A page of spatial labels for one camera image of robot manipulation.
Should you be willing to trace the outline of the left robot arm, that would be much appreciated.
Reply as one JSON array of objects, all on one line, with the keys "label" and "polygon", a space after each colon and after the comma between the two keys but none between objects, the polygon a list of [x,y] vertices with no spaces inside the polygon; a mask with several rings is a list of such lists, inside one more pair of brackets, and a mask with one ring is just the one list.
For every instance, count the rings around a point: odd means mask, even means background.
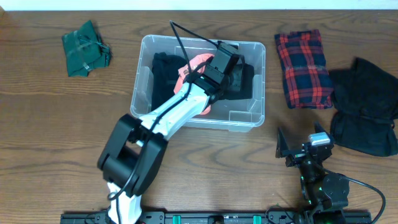
[{"label": "left robot arm", "polygon": [[97,163],[109,186],[109,223],[138,221],[141,195],[155,179],[169,139],[233,86],[238,61],[244,56],[209,58],[190,70],[179,92],[156,110],[118,120]]}]

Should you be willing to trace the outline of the black cloth bundle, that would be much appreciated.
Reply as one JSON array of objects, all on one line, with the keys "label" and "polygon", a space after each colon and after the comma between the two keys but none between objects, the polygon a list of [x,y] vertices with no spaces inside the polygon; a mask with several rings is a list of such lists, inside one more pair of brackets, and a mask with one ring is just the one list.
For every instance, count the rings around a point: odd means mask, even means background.
[{"label": "black cloth bundle", "polygon": [[236,65],[231,72],[233,80],[223,93],[221,100],[246,100],[252,98],[254,67],[241,63]]}]

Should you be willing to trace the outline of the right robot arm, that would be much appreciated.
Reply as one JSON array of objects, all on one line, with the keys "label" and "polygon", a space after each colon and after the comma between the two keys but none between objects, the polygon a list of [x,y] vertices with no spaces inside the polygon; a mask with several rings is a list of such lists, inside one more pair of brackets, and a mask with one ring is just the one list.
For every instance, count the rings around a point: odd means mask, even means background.
[{"label": "right robot arm", "polygon": [[334,140],[318,122],[315,132],[301,148],[292,149],[278,129],[276,158],[284,158],[287,167],[300,171],[300,185],[307,208],[294,215],[294,223],[347,223],[343,209],[348,205],[349,181],[326,171],[323,161],[332,155]]}]

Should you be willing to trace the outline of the pink t-shirt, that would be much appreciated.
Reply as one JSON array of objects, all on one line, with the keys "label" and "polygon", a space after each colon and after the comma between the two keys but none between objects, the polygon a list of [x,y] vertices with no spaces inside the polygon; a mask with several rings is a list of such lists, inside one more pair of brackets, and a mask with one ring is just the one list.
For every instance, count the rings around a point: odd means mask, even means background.
[{"label": "pink t-shirt", "polygon": [[[214,54],[200,54],[195,56],[193,59],[190,60],[190,67],[192,70],[196,69],[199,64],[210,61],[215,55]],[[178,69],[178,79],[174,87],[174,93],[177,94],[181,87],[183,86],[183,81],[185,77],[188,75],[188,65],[181,67]],[[200,114],[205,115],[211,111],[211,106],[207,106],[204,111]]]}]

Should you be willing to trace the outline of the dark navy cloth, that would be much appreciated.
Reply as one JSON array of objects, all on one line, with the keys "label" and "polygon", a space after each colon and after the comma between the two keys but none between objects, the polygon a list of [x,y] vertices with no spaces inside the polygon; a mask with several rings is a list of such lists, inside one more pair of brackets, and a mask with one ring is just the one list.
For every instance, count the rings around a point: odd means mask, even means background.
[{"label": "dark navy cloth", "polygon": [[168,55],[165,52],[154,54],[152,61],[154,76],[152,111],[174,96],[174,87],[179,77],[178,69],[186,64],[186,60],[178,55]]}]

